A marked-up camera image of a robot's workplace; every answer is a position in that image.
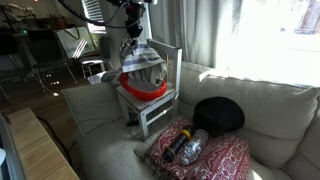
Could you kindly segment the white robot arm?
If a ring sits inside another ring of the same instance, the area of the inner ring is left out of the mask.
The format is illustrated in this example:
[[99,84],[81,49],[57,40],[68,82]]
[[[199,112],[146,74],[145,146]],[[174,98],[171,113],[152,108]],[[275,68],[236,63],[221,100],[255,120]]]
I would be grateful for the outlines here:
[[143,31],[143,27],[140,25],[140,19],[146,12],[145,3],[156,4],[158,0],[107,0],[118,9],[125,9],[125,13],[128,16],[125,21],[124,28],[127,30],[128,35],[131,38],[137,38]]

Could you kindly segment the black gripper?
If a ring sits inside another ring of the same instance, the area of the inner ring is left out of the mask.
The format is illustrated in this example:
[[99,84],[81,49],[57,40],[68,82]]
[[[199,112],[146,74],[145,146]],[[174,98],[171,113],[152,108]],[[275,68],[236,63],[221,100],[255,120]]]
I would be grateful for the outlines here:
[[126,7],[126,14],[128,19],[125,21],[127,33],[131,38],[137,38],[143,31],[143,27],[140,25],[140,19],[144,14],[144,5],[131,3]]

